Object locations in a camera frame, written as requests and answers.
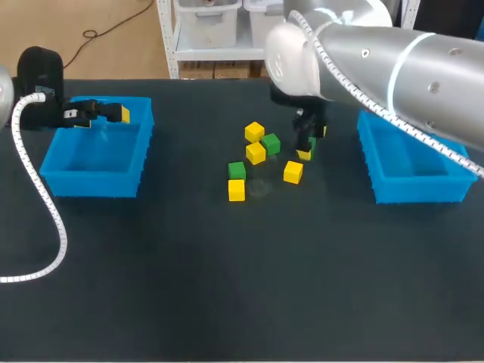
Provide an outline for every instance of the blue plastic bin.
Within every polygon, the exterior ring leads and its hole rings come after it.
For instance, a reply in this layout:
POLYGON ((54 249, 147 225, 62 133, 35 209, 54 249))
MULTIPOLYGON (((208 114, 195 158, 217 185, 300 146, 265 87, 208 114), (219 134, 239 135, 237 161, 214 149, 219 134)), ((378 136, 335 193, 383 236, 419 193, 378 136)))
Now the blue plastic bin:
POLYGON ((40 174, 56 197, 136 197, 154 126, 151 99, 86 96, 73 101, 85 99, 123 104, 130 124, 100 116, 90 129, 58 129, 40 174))
POLYGON ((477 32, 476 40, 484 41, 484 18, 482 19, 479 31, 477 32))
MULTIPOLYGON (((362 111, 358 133, 377 203, 461 202, 477 177, 380 117, 362 111)), ((435 139, 468 156, 453 141, 435 139)))

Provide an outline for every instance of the green cube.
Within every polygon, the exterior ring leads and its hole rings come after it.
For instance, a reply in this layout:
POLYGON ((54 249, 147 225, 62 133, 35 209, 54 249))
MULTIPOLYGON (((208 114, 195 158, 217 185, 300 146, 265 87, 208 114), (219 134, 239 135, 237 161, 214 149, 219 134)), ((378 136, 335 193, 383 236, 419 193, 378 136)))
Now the green cube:
POLYGON ((262 145, 264 145, 265 149, 267 150, 268 157, 271 157, 272 155, 275 155, 281 151, 281 142, 279 141, 278 137, 274 134, 269 134, 264 136, 261 142, 262 142, 262 145))
POLYGON ((311 160, 313 160, 316 152, 316 138, 311 136, 309 138, 309 143, 311 144, 311 160))
POLYGON ((228 178, 246 180, 245 165, 241 161, 228 164, 228 178))

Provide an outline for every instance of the black cable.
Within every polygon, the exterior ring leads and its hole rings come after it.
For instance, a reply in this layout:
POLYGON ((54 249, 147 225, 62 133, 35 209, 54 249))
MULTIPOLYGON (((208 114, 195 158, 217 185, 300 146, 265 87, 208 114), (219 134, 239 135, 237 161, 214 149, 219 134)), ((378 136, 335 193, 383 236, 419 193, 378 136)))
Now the black cable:
POLYGON ((74 54, 74 57, 73 59, 71 59, 65 66, 64 66, 64 69, 68 68, 68 66, 70 66, 77 58, 77 56, 79 55, 79 53, 81 52, 81 50, 87 45, 89 44, 90 42, 92 42, 94 39, 97 39, 97 38, 100 38, 102 36, 105 36, 106 34, 112 32, 113 30, 115 30, 116 28, 122 26, 124 23, 127 23, 129 22, 131 19, 134 19, 136 18, 137 16, 143 14, 145 11, 147 11, 149 8, 151 8, 151 5, 153 5, 154 3, 154 0, 151 0, 150 4, 144 8, 143 10, 139 11, 138 13, 132 15, 131 17, 128 17, 126 18, 125 20, 119 22, 118 24, 116 24, 115 26, 109 28, 108 30, 106 30, 105 32, 101 33, 101 34, 98 34, 98 32, 96 32, 95 30, 93 29, 89 29, 89 30, 85 30, 84 32, 82 32, 82 36, 84 38, 86 38, 87 40, 85 41, 85 43, 83 45, 81 45, 79 47, 79 49, 77 50, 77 52, 74 54))

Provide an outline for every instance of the white storage bin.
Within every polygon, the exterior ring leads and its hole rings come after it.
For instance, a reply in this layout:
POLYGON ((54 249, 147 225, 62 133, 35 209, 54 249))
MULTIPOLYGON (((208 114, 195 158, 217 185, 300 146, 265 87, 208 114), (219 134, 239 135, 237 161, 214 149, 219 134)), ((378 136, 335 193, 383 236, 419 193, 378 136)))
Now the white storage bin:
POLYGON ((230 48, 237 41, 237 10, 242 0, 175 0, 181 29, 193 49, 230 48))
POLYGON ((254 48, 265 48, 265 38, 276 25, 284 22, 283 0, 244 0, 250 12, 254 48))

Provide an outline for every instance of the white coiled cable sleeve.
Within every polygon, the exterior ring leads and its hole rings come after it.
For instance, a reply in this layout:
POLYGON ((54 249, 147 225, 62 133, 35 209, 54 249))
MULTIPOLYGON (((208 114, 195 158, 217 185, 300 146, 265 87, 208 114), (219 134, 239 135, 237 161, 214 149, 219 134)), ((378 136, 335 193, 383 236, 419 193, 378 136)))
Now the white coiled cable sleeve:
POLYGON ((52 201, 39 175, 34 169, 32 162, 30 161, 29 155, 27 154, 25 147, 23 146, 22 135, 20 134, 20 115, 22 114, 23 109, 26 107, 26 105, 37 103, 37 102, 45 102, 45 94, 32 93, 31 95, 21 98, 17 102, 17 104, 14 107, 14 112, 12 113, 12 122, 11 122, 12 136, 14 137, 15 147, 17 148, 17 151, 20 156, 20 159, 22 160, 23 166, 25 166, 25 170, 30 175, 30 178, 32 179, 33 184, 36 186, 37 191, 39 192, 40 196, 44 200, 44 203, 47 206, 47 209, 54 220, 54 223, 59 232, 60 247, 59 247, 59 252, 57 254, 57 257, 46 268, 42 269, 41 271, 35 272, 33 274, 28 274, 28 275, 0 277, 0 283, 2 284, 35 280, 37 278, 41 278, 43 276, 46 276, 47 274, 50 274, 61 264, 62 260, 66 256, 66 251, 67 251, 67 233, 66 233, 66 228, 64 227, 64 223, 62 222, 61 215, 57 211, 57 208, 55 207, 54 202, 52 201))
MULTIPOLYGON (((318 53, 319 57, 323 61, 327 70, 341 84, 341 86, 344 87, 344 89, 347 90, 354 98, 356 98, 363 106, 373 111, 379 117, 388 121, 395 127, 401 129, 403 132, 406 132, 410 136, 416 138, 418 141, 423 142, 425 145, 436 150, 439 154, 444 155, 450 160, 463 166, 465 169, 470 170, 480 178, 484 178, 484 168, 482 166, 476 164, 472 160, 469 160, 467 157, 460 155, 459 153, 456 153, 450 147, 445 146, 442 142, 439 142, 436 139, 431 138, 428 134, 420 131, 419 129, 416 129, 415 127, 413 127, 412 125, 404 121, 403 119, 400 119, 393 112, 387 110, 385 107, 381 107, 371 98, 369 98, 361 89, 359 89, 356 85, 354 85, 340 71, 340 69, 336 66, 336 64, 333 63, 333 61, 331 60, 327 52, 324 50, 321 43, 319 42, 319 39, 317 37, 318 34, 314 34, 310 25, 304 18, 304 16, 302 16, 300 12, 292 10, 290 12, 290 17, 292 17, 298 23, 298 25, 301 27, 304 33, 306 33, 309 41, 314 46, 315 51, 318 53)), ((330 25, 331 23, 333 23, 333 21, 318 28, 318 33, 322 31, 322 29, 326 25, 330 25)))

